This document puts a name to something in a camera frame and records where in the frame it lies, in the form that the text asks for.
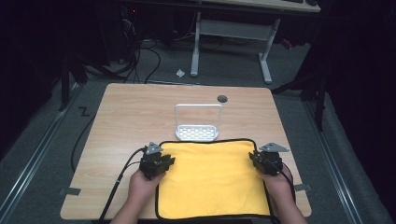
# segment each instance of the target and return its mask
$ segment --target gray carpet floor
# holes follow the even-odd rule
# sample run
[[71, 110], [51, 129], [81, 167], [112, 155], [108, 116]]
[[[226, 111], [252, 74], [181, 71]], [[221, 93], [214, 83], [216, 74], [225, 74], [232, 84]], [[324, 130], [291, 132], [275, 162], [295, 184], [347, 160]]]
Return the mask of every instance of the gray carpet floor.
[[[204, 43], [201, 50], [198, 77], [190, 77], [190, 40], [178, 42], [173, 47], [156, 42], [145, 42], [146, 48], [155, 50], [161, 57], [160, 66], [149, 78], [149, 83], [177, 82], [195, 85], [263, 87], [274, 89], [294, 79], [309, 46], [285, 49], [273, 45], [268, 64], [273, 84], [263, 82], [262, 71], [255, 51], [261, 42], [235, 44]], [[127, 83], [142, 83], [159, 62], [157, 54], [141, 49], [136, 73], [132, 72]], [[186, 72], [176, 76], [178, 69]], [[78, 163], [89, 129], [84, 128], [96, 113], [106, 85], [119, 82], [105, 77], [90, 76], [85, 85], [76, 91], [79, 94], [69, 106], [57, 132], [49, 143], [48, 151], [40, 162], [34, 177], [22, 194], [7, 223], [91, 223], [90, 221], [63, 220], [60, 211], [64, 196], [59, 192], [70, 185], [73, 178], [72, 165]], [[53, 97], [31, 118], [14, 147], [0, 163], [0, 200], [6, 200], [20, 174], [35, 153], [47, 129], [59, 115], [61, 105], [60, 84], [53, 89]], [[347, 141], [342, 125], [332, 108], [331, 99], [326, 98], [323, 116], [324, 132], [319, 133], [312, 123], [309, 108], [315, 102], [301, 102], [297, 91], [286, 91], [274, 96], [290, 146], [297, 162], [302, 180], [311, 186], [307, 192], [312, 207], [309, 223], [354, 223], [348, 218], [334, 184], [332, 172], [323, 153], [323, 139], [331, 149], [337, 167], [341, 171], [350, 196], [356, 205], [361, 221], [355, 223], [393, 223], [357, 160], [353, 148]], [[72, 150], [76, 149], [73, 158]], [[271, 223], [269, 219], [253, 219], [255, 224]]]

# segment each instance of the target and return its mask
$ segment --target hand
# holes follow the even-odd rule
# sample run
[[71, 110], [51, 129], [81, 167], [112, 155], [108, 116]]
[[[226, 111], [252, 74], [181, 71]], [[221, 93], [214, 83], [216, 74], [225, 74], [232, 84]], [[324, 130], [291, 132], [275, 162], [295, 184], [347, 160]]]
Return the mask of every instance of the hand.
[[[268, 193], [274, 198], [276, 202], [293, 199], [291, 194], [292, 189], [290, 188], [290, 184], [285, 176], [283, 176], [282, 174], [264, 175], [259, 170], [257, 170], [257, 172], [264, 180], [265, 187], [267, 187]], [[292, 182], [290, 170], [283, 166], [282, 172]]]
[[[295, 204], [290, 188], [289, 181], [282, 174], [264, 175], [257, 170], [265, 182], [268, 193], [276, 203], [276, 209], [282, 224], [306, 224], [306, 220]], [[283, 166], [282, 172], [292, 182], [291, 173], [288, 168]]]
[[137, 170], [129, 182], [127, 203], [145, 204], [154, 195], [155, 189], [165, 175], [166, 173], [162, 173], [148, 180], [142, 171]]
[[111, 220], [111, 224], [135, 224], [140, 210], [150, 197], [155, 193], [160, 181], [165, 173], [155, 176], [152, 180], [147, 180], [142, 171], [137, 170], [129, 181], [128, 198], [120, 211]]

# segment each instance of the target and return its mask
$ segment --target cable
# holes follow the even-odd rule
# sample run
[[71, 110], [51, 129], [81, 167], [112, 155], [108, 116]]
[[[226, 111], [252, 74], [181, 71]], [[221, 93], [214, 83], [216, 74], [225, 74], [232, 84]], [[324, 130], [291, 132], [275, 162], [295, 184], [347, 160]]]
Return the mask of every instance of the cable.
[[93, 122], [93, 120], [95, 119], [95, 117], [96, 117], [96, 115], [94, 115], [94, 116], [91, 118], [90, 122], [88, 122], [88, 123], [85, 125], [84, 129], [83, 129], [82, 132], [79, 134], [78, 139], [77, 139], [77, 141], [76, 141], [76, 143], [75, 143], [75, 145], [74, 145], [74, 147], [73, 147], [72, 155], [71, 155], [71, 157], [70, 157], [70, 164], [71, 164], [71, 166], [72, 166], [72, 171], [73, 171], [73, 173], [76, 172], [76, 168], [75, 168], [75, 166], [74, 166], [74, 160], [73, 160], [73, 159], [74, 159], [74, 154], [75, 154], [75, 152], [76, 152], [77, 145], [78, 145], [78, 143], [79, 143], [79, 140], [81, 140], [82, 135], [85, 133], [85, 131], [87, 130], [87, 128], [88, 128], [88, 127], [90, 126], [90, 124]]
[[144, 152], [146, 149], [147, 149], [147, 147], [139, 148], [137, 151], [135, 151], [135, 152], [131, 155], [131, 157], [129, 158], [129, 160], [125, 163], [125, 165], [124, 165], [124, 167], [122, 168], [122, 171], [121, 171], [119, 177], [118, 177], [117, 180], [116, 180], [116, 183], [114, 184], [113, 190], [111, 190], [111, 193], [110, 193], [110, 195], [108, 196], [108, 199], [107, 199], [107, 203], [106, 203], [106, 205], [105, 205], [105, 208], [103, 209], [102, 215], [99, 217], [99, 220], [98, 220], [99, 223], [103, 223], [103, 220], [105, 219], [105, 215], [106, 215], [106, 213], [107, 213], [108, 207], [110, 206], [111, 202], [113, 201], [113, 198], [114, 198], [114, 195], [116, 194], [117, 188], [119, 187], [119, 184], [120, 184], [120, 182], [121, 182], [121, 180], [122, 180], [122, 178], [123, 178], [123, 173], [126, 171], [126, 169], [128, 169], [129, 166], [131, 166], [132, 164], [137, 163], [137, 162], [132, 162], [132, 163], [130, 164], [129, 162], [132, 160], [132, 158], [133, 158], [138, 152], [140, 152], [140, 151], [141, 151], [141, 152]]
[[160, 54], [158, 54], [156, 51], [154, 51], [154, 50], [152, 50], [152, 49], [146, 49], [146, 50], [152, 51], [153, 53], [155, 53], [155, 54], [158, 56], [158, 64], [157, 64], [157, 66], [154, 68], [154, 70], [153, 70], [150, 74], [148, 74], [148, 76], [146, 77], [146, 79], [145, 79], [145, 84], [148, 83], [149, 78], [150, 78], [151, 75], [157, 70], [157, 68], [160, 66], [160, 63], [161, 63], [161, 56], [160, 56]]

